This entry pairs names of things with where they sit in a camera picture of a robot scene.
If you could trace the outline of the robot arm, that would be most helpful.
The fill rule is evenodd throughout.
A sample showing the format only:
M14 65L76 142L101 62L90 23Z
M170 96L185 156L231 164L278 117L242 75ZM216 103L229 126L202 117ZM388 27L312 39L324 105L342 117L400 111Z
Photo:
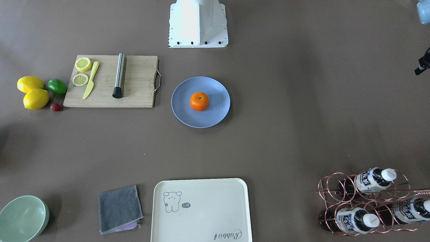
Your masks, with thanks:
M416 7L420 23L428 25L430 23L430 1L418 0Z

